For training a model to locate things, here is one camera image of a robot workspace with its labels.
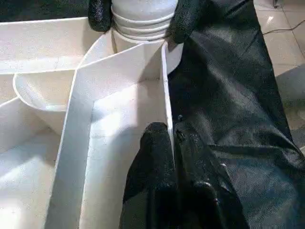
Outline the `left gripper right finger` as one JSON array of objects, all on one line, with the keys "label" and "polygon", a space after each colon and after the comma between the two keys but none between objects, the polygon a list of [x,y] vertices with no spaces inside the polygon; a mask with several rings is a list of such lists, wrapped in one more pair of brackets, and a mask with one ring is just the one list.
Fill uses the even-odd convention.
[{"label": "left gripper right finger", "polygon": [[175,169],[184,228],[248,228],[225,168],[194,131],[175,131]]}]

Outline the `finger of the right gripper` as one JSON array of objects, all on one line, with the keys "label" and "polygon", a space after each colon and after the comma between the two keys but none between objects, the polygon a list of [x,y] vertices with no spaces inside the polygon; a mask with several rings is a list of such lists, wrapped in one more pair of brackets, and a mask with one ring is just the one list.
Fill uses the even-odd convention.
[{"label": "finger of the right gripper", "polygon": [[170,22],[170,35],[175,43],[184,43],[206,16],[210,0],[179,0]]},{"label": "finger of the right gripper", "polygon": [[111,28],[111,5],[111,0],[89,0],[88,21],[94,31],[108,31]]}]

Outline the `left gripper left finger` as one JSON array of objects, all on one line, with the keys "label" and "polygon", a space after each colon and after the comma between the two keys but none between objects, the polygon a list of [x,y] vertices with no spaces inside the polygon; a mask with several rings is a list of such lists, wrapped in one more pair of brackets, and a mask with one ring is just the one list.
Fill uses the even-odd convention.
[{"label": "left gripper left finger", "polygon": [[177,185],[167,126],[149,124],[126,178],[121,229],[178,227]]}]

